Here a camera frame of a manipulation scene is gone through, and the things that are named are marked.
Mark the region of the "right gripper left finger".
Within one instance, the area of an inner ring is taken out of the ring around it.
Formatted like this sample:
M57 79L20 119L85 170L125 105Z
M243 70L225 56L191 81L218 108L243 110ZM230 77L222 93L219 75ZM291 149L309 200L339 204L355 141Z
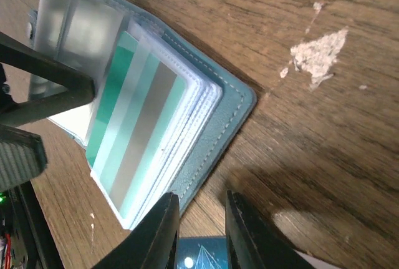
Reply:
M176 268L180 207L178 196L161 196L129 236L94 268Z

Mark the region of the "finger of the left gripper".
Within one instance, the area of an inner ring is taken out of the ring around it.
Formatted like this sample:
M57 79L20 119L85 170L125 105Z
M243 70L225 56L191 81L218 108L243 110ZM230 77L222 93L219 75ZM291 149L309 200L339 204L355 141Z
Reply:
M87 74L59 63L5 33L1 33L1 63L32 75L42 77L66 88L48 97L15 104L3 93L1 100L10 104L1 110L1 124L19 127L92 102L95 97L94 80Z
M38 177L47 167L40 135L1 126L1 189L9 190Z

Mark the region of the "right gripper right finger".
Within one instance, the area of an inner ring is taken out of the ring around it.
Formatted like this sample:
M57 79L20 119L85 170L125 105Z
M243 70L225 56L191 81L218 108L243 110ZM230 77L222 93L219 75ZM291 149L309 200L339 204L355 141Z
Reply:
M312 268L280 240L258 209L241 193L228 190L225 233L230 268Z

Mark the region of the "teal leather card holder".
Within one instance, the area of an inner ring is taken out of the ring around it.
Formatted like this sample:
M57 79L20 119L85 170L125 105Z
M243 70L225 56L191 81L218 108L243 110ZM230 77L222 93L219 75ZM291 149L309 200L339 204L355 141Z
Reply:
M144 180L148 194L126 230L133 230L166 192L177 194L184 210L253 109L254 91L156 16L126 0L39 0L29 22L34 50L94 80L91 103L49 117L85 149L85 157L123 32L147 33L187 68L191 85L182 115L167 131L160 168Z

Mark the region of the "teal card with black stripe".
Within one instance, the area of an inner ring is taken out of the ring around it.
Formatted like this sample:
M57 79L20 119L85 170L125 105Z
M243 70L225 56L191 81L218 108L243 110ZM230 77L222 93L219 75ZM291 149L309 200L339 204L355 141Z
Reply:
M190 75L145 32L120 35L86 150L92 176L130 229L160 168L166 135L182 115Z

